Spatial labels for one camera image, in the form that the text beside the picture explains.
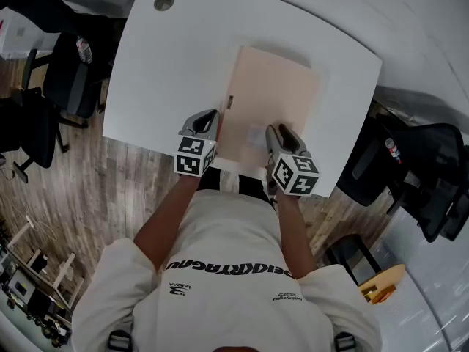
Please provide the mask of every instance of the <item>wooden floor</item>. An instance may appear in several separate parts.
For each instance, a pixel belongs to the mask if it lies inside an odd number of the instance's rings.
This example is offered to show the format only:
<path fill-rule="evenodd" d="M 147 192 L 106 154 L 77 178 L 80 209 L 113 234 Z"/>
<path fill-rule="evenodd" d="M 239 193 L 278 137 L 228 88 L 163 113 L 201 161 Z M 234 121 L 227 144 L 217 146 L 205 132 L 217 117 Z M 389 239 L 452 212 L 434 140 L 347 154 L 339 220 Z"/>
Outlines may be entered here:
<path fill-rule="evenodd" d="M 23 64 L 0 59 L 0 98 L 9 96 L 11 87 L 19 87 Z M 35 70 L 30 87 L 41 86 L 44 74 L 45 69 Z M 103 101 L 106 93 L 107 85 L 103 85 Z M 32 164 L 27 169 L 29 184 L 0 175 L 0 219 L 6 220 L 10 233 L 14 235 L 25 224 L 27 208 L 57 236 L 53 241 L 41 230 L 30 231 L 18 244 L 18 253 L 28 260 L 36 249 L 42 249 L 49 256 L 47 270 L 53 277 L 60 262 L 75 252 L 75 277 L 85 277 L 80 295 L 103 247 L 121 237 L 132 238 L 177 180 L 172 157 L 102 137 L 103 118 L 104 114 L 95 114 L 84 131 L 62 125 L 70 151 L 61 154 L 56 147 L 50 169 Z M 26 159 L 21 150 L 5 156 L 9 168 L 13 161 Z M 3 173 L 10 176 L 10 171 Z M 236 191 L 236 176 L 225 173 L 222 189 Z M 328 199 L 302 199 L 313 253 L 321 257 L 329 243 L 352 232 L 360 233 L 371 246 L 389 221 L 385 211 L 390 205 L 391 198 L 382 194 L 364 208 L 337 188 Z"/>

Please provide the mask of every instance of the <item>pink folder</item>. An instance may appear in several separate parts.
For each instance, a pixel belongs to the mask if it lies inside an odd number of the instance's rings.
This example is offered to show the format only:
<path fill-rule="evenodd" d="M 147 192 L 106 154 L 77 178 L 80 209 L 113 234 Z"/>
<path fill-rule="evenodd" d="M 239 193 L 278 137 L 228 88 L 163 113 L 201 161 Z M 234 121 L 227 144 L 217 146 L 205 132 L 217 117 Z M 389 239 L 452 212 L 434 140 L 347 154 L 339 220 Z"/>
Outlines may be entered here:
<path fill-rule="evenodd" d="M 301 136 L 320 76 L 291 60 L 242 47 L 234 66 L 218 136 L 218 157 L 264 167 L 265 129 L 284 123 Z"/>

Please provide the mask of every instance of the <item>white t-shirt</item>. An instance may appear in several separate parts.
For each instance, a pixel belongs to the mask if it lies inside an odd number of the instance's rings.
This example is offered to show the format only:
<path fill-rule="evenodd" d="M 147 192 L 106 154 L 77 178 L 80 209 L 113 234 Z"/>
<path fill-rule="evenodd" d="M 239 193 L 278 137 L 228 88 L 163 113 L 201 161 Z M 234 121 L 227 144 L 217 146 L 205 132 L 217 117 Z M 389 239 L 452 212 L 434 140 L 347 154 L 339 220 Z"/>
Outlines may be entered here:
<path fill-rule="evenodd" d="M 75 351 L 105 351 L 115 325 L 130 314 L 139 352 L 326 352 L 340 331 L 363 351 L 380 351 L 372 305 L 344 268 L 295 280 L 280 245 L 278 217 L 266 202 L 197 191 L 160 281 L 131 240 L 104 249 L 73 313 Z"/>

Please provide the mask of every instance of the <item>shirt sleeve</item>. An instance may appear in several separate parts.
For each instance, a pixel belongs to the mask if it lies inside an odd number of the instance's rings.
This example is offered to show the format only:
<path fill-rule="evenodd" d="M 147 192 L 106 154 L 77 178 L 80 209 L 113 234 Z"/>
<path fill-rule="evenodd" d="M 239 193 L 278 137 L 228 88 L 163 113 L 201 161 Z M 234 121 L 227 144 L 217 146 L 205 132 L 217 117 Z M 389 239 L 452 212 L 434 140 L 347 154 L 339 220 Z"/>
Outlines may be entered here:
<path fill-rule="evenodd" d="M 152 262 L 128 238 L 104 248 L 91 284 L 72 316 L 75 352 L 104 351 L 109 334 L 155 288 Z"/>
<path fill-rule="evenodd" d="M 301 293 L 330 319 L 334 334 L 345 331 L 360 343 L 363 352 L 381 351 L 381 334 L 372 305 L 361 295 L 341 265 L 312 271 L 298 280 Z"/>

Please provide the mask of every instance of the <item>strap buckle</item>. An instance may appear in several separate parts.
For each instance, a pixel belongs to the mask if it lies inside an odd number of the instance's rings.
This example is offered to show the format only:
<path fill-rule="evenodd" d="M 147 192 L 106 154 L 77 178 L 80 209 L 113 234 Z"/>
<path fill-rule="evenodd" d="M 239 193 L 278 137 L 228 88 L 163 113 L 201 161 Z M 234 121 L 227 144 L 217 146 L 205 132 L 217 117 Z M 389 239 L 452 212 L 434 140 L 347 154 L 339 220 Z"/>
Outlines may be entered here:
<path fill-rule="evenodd" d="M 348 332 L 341 332 L 334 338 L 334 345 L 336 347 L 336 352 L 355 351 L 357 343 L 355 342 L 353 335 Z"/>
<path fill-rule="evenodd" d="M 109 334 L 108 350 L 119 352 L 132 352 L 132 337 L 123 330 L 116 330 Z"/>

